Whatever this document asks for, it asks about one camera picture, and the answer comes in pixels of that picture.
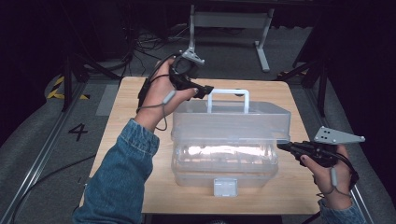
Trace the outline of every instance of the finger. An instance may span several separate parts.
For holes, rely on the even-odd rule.
[[[338,145],[338,146],[337,146],[337,152],[340,153],[341,155],[343,155],[343,156],[345,156],[345,157],[348,158],[346,146],[344,146],[344,145]]]
[[[171,58],[171,59],[168,59],[168,60],[166,60],[165,62],[163,62],[163,64],[161,64],[160,67],[158,67],[158,66],[159,66],[159,63],[160,63],[161,61],[158,61],[158,62],[156,63],[156,65],[155,65],[155,67],[157,68],[157,71],[155,72],[154,76],[156,77],[156,76],[160,76],[160,75],[169,74],[169,68],[170,68],[171,64],[172,64],[174,61],[175,61],[175,60],[172,59],[172,58]]]
[[[303,164],[312,172],[312,174],[320,176],[321,173],[325,170],[324,167],[317,164],[314,160],[312,160],[309,156],[303,155],[301,156],[301,161]]]
[[[190,100],[190,98],[197,93],[198,93],[198,89],[189,88],[184,91],[177,91],[175,98],[177,100],[177,103],[181,104],[183,101]]]

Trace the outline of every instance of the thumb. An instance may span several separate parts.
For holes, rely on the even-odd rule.
[[[314,175],[319,175],[321,171],[323,171],[323,167],[317,164],[314,160],[312,160],[309,156],[303,155],[300,157],[300,160],[303,164],[312,172]]]
[[[177,100],[182,103],[183,101],[190,100],[191,97],[198,93],[197,88],[189,88],[183,91],[177,91]]]

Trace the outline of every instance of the white box handle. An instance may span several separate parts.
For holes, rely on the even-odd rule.
[[[248,114],[248,102],[249,102],[249,93],[247,90],[228,90],[228,89],[213,89],[209,95],[207,95],[207,113],[212,113],[213,93],[222,93],[222,94],[243,94],[245,95],[245,104],[244,104],[244,113]]]

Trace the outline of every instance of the forearm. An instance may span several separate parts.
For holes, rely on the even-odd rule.
[[[84,192],[75,223],[140,223],[144,184],[152,171],[159,139],[130,120]]]
[[[346,209],[331,209],[326,207],[326,200],[318,201],[320,206],[320,216],[324,223],[328,224],[365,224],[361,211],[358,206],[352,202],[352,205]]]

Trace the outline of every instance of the yellow tape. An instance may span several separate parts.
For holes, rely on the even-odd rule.
[[[50,98],[64,99],[64,94],[56,93],[63,82],[64,82],[64,75],[60,75],[58,77],[58,79],[56,80],[55,84],[53,85],[52,90],[50,91],[49,95],[47,96],[48,99],[50,99]],[[90,98],[91,98],[91,96],[89,94],[82,94],[79,97],[79,99],[81,99],[81,100],[89,100]]]

